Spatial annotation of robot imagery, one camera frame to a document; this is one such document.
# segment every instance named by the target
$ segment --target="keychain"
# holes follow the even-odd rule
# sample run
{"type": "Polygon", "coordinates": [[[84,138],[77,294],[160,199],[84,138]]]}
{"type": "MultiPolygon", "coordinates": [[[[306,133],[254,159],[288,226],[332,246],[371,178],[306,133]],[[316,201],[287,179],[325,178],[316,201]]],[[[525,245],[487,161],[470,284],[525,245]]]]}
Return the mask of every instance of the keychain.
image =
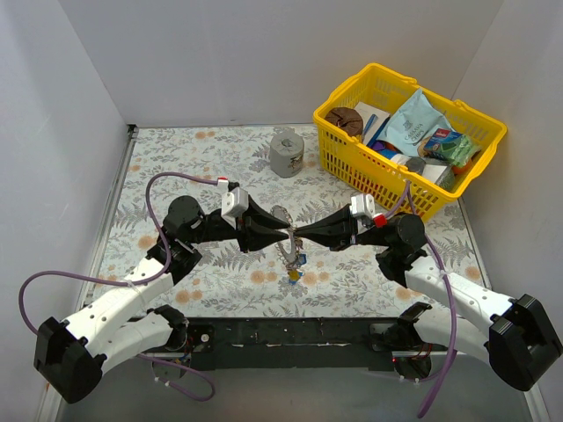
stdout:
{"type": "Polygon", "coordinates": [[[290,250],[286,251],[283,248],[282,242],[275,244],[275,249],[277,249],[278,255],[288,272],[289,284],[295,285],[301,277],[303,277],[303,271],[300,271],[300,268],[307,263],[307,256],[303,253],[303,239],[295,237],[293,219],[286,208],[280,205],[274,205],[271,214],[275,218],[289,223],[288,235],[291,244],[290,250]]]}

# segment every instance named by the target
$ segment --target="yellow tag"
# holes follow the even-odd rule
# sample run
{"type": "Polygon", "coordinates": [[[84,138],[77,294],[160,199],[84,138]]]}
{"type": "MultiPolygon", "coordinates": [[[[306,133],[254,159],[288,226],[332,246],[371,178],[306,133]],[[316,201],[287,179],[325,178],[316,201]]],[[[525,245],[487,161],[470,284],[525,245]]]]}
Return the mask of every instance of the yellow tag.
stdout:
{"type": "Polygon", "coordinates": [[[288,271],[288,276],[291,281],[299,281],[299,279],[301,278],[297,270],[288,271]]]}

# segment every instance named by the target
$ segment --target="white enclosure wall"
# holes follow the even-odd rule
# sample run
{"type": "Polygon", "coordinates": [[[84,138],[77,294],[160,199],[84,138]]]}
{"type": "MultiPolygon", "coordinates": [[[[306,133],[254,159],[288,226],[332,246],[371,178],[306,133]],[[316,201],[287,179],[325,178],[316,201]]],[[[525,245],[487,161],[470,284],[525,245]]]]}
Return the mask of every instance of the white enclosure wall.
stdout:
{"type": "MultiPolygon", "coordinates": [[[[86,271],[127,127],[56,0],[0,0],[0,420],[33,420],[45,380],[18,316],[27,276],[86,271]]],[[[28,290],[35,324],[74,308],[79,283],[28,290]]]]}
{"type": "Polygon", "coordinates": [[[449,97],[501,0],[60,0],[127,123],[310,122],[369,62],[449,97]]]}
{"type": "MultiPolygon", "coordinates": [[[[563,338],[563,4],[507,0],[456,92],[508,125],[465,202],[495,289],[537,297],[563,338]]],[[[563,420],[563,360],[539,383],[563,420]]]]}

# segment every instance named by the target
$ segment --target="floral mat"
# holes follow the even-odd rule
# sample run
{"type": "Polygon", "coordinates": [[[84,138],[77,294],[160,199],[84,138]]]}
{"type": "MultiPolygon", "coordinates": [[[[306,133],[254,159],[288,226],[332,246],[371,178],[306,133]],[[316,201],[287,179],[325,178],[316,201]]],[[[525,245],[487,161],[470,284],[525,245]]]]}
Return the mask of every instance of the floral mat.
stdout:
{"type": "MultiPolygon", "coordinates": [[[[273,205],[284,206],[297,226],[315,222],[348,203],[357,191],[320,167],[314,126],[290,127],[305,141],[303,170],[293,178],[279,178],[271,171],[269,142],[275,133],[288,128],[139,130],[99,277],[120,280],[156,242],[144,188],[161,171],[238,181],[267,211],[273,205]]],[[[194,196],[205,212],[220,207],[221,197],[213,186],[167,178],[153,186],[151,195],[161,221],[170,202],[184,194],[194,196]]],[[[457,202],[439,211],[427,223],[427,232],[448,269],[483,284],[457,202]]],[[[240,253],[234,241],[196,247],[203,255],[199,265],[151,307],[167,303],[188,317],[395,317],[414,302],[434,302],[388,281],[377,268],[377,247],[329,252],[305,240],[307,264],[295,286],[288,283],[273,246],[248,254],[240,253]]],[[[92,286],[86,301],[97,299],[108,288],[92,286]]]]}

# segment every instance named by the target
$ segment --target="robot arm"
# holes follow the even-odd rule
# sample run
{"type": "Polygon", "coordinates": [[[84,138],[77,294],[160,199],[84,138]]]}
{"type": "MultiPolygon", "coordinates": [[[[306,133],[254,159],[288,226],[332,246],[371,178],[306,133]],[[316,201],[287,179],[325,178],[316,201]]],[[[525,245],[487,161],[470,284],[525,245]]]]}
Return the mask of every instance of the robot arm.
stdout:
{"type": "MultiPolygon", "coordinates": [[[[376,255],[389,280],[421,292],[448,307],[442,275],[422,247],[424,225],[416,215],[395,215],[389,221],[375,212],[371,195],[357,195],[349,206],[320,222],[296,230],[308,238],[341,251],[353,244],[387,246],[376,255]]],[[[457,319],[457,349],[480,360],[506,383],[529,390],[563,353],[557,333],[542,304],[524,295],[519,300],[495,293],[458,274],[450,274],[457,319]]],[[[390,346],[423,343],[447,345],[450,313],[445,308],[417,303],[401,315],[381,340],[390,346]]]]}
{"type": "MultiPolygon", "coordinates": [[[[168,305],[157,309],[146,309],[146,305],[184,279],[200,261],[201,254],[192,243],[236,239],[240,250],[248,252],[288,238],[276,231],[287,228],[286,222],[258,207],[238,184],[226,179],[219,182],[222,208],[209,215],[190,196],[171,203],[163,223],[172,253],[166,273],[143,285],[113,288],[63,321],[50,317],[40,326],[33,365],[68,403],[87,396],[103,374],[138,353],[160,346],[174,351],[186,343],[188,321],[181,312],[168,305]],[[147,316],[129,323],[143,308],[147,316]]],[[[159,239],[125,281],[144,280],[158,273],[165,262],[166,250],[159,239]]]]}

